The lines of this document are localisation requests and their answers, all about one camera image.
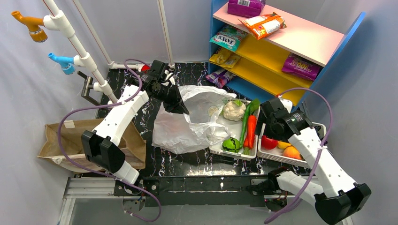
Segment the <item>red apple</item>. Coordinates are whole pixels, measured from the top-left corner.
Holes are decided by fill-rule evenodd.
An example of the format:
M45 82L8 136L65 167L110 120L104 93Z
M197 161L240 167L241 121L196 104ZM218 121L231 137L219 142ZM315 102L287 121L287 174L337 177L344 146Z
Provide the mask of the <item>red apple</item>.
M278 141L272 138L268 138L267 136L263 135L261 138L261 147L265 150L272 150L276 148L278 145Z

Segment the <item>yellow pear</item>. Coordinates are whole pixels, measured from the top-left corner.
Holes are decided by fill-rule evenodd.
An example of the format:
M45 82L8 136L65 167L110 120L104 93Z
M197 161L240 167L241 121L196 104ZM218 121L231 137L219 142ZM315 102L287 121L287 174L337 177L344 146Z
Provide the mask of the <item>yellow pear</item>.
M277 148L279 148L279 149L284 150L284 149L286 149L286 148L288 148L290 146L292 146L290 143L277 141Z

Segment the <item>white plastic grocery bag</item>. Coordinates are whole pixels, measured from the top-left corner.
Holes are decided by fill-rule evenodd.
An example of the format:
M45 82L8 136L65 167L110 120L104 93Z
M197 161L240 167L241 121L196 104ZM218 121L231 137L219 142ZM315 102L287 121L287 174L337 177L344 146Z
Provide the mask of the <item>white plastic grocery bag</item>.
M184 154L221 144L231 136L217 119L236 94L213 86L185 85L179 90L189 114L166 112L160 106L153 125L152 146Z

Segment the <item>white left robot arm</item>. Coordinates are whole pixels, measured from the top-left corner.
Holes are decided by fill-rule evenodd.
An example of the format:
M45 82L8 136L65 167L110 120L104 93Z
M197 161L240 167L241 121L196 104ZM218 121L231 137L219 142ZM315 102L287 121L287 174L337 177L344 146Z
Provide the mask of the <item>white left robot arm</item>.
M126 161L119 144L137 111L155 98L163 102L168 113L189 114L178 86L174 69L154 60L145 72L135 72L125 86L120 99L103 121L92 131L84 131L81 140L86 159L105 169L117 179L135 184L139 172Z

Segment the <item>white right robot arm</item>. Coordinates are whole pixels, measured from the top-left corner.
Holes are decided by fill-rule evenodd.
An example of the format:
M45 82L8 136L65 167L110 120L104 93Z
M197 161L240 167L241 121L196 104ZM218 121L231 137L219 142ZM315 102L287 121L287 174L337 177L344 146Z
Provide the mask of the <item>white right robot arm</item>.
M313 123L304 112L291 111L291 101L275 97L260 105L259 123L265 136L288 142L313 168L318 180L312 183L289 169L268 174L276 189L295 194L315 207L320 218L335 225L360 211L372 191L366 183L359 184L333 158L327 146L321 145Z

